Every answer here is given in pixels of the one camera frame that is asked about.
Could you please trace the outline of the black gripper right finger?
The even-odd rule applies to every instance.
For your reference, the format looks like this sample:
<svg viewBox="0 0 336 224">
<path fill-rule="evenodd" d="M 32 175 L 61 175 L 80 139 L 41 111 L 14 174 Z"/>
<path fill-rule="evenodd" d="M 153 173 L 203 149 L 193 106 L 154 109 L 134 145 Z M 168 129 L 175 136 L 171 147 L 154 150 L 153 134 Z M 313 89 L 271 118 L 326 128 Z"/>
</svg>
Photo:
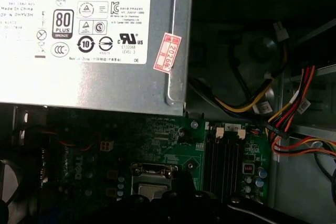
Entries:
<svg viewBox="0 0 336 224">
<path fill-rule="evenodd" d="M 190 172 L 183 172 L 183 223 L 306 223 L 254 200 L 231 196 L 220 201 L 196 190 Z"/>
</svg>

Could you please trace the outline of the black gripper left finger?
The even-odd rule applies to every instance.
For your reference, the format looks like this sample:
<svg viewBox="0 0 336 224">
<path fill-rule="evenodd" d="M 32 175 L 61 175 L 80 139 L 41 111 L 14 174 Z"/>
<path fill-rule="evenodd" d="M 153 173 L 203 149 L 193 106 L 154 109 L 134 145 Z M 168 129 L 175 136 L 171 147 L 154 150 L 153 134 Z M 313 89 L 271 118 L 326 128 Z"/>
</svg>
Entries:
<svg viewBox="0 0 336 224">
<path fill-rule="evenodd" d="M 183 172 L 173 173 L 171 189 L 150 200 L 130 195 L 99 211 L 100 223 L 172 223 L 183 213 Z"/>
</svg>

